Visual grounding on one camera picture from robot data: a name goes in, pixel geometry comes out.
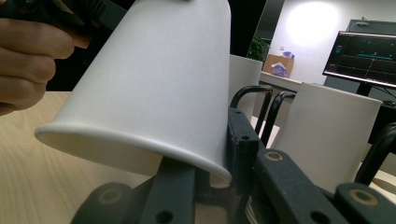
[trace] finger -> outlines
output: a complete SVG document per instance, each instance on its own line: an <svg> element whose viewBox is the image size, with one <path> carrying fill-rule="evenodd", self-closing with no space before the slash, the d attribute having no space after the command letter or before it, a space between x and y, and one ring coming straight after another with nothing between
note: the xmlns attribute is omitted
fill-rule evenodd
<svg viewBox="0 0 396 224"><path fill-rule="evenodd" d="M77 32L65 25L62 25L62 24L52 24L52 25L65 31L68 35L70 35L73 38L73 44L76 47L79 47L81 49L86 49L91 43L90 37L80 34L79 32Z"/></svg>
<svg viewBox="0 0 396 224"><path fill-rule="evenodd" d="M0 103L0 116L9 114L15 110L17 110L17 108L15 108L15 106L13 106L13 105L6 104L6 103Z"/></svg>
<svg viewBox="0 0 396 224"><path fill-rule="evenodd" d="M66 32L45 23L0 19L0 47L23 53L69 57L73 39Z"/></svg>
<svg viewBox="0 0 396 224"><path fill-rule="evenodd" d="M55 75L55 61L50 56L0 48L0 59L0 76L20 77L45 84Z"/></svg>
<svg viewBox="0 0 396 224"><path fill-rule="evenodd" d="M35 105L46 92L46 84L17 77L0 77L0 102L6 110L22 110Z"/></svg>

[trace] monitor screen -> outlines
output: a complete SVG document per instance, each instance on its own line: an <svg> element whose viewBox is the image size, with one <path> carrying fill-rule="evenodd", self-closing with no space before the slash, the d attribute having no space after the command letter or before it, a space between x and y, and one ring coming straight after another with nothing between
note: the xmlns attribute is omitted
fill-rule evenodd
<svg viewBox="0 0 396 224"><path fill-rule="evenodd" d="M396 89L396 35L339 32L323 75Z"/></svg>

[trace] white wall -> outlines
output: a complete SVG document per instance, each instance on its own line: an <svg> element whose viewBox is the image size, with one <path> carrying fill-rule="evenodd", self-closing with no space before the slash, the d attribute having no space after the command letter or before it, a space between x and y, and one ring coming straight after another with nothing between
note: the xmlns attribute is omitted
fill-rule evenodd
<svg viewBox="0 0 396 224"><path fill-rule="evenodd" d="M290 78L323 84L323 68L338 31L350 20L396 21L395 0L286 0L276 27L270 54L280 47L295 55Z"/></svg>

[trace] wooden table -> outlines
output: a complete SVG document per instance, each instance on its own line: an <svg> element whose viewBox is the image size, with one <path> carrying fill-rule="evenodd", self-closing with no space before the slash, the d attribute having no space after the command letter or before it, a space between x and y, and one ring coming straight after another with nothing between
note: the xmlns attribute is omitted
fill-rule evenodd
<svg viewBox="0 0 396 224"><path fill-rule="evenodd" d="M0 117L0 223L70 223L97 187L120 182L133 188L148 179L84 161L35 139L35 128L50 122L68 95L47 92L34 107ZM197 204L196 223L226 223L226 213Z"/></svg>

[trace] white paper cup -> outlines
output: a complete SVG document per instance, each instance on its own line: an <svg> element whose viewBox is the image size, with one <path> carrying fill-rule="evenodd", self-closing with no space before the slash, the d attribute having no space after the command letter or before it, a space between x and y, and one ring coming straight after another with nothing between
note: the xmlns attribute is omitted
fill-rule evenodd
<svg viewBox="0 0 396 224"><path fill-rule="evenodd" d="M36 138L142 175L164 155L227 186L230 22L225 0L136 1Z"/></svg>

